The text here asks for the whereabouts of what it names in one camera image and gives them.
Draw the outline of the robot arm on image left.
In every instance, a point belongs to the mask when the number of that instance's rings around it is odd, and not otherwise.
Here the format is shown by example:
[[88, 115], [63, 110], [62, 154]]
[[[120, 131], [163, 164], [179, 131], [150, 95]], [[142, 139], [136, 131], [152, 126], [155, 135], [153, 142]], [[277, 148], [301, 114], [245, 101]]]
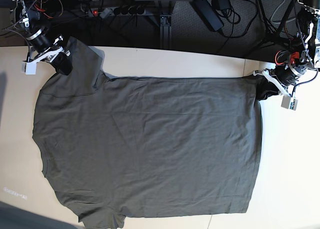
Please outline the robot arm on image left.
[[71, 73], [71, 53], [63, 44], [64, 37], [49, 35], [50, 20], [62, 16], [63, 12], [62, 0], [12, 0], [13, 19], [4, 30], [21, 36], [28, 47], [22, 62], [25, 74], [34, 75], [39, 62], [50, 64], [59, 74]]

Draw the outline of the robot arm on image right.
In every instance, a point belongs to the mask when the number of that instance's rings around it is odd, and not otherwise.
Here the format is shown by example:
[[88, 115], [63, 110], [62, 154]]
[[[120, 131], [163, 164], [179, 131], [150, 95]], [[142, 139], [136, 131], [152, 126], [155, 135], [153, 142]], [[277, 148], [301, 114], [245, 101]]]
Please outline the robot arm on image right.
[[270, 43], [282, 50], [274, 56], [275, 68], [254, 71], [258, 77], [256, 99], [282, 95], [288, 103], [296, 102], [299, 80], [307, 71], [320, 73], [320, 0], [291, 0], [278, 28], [271, 29], [262, 0], [257, 0], [265, 25], [265, 37], [251, 49]]

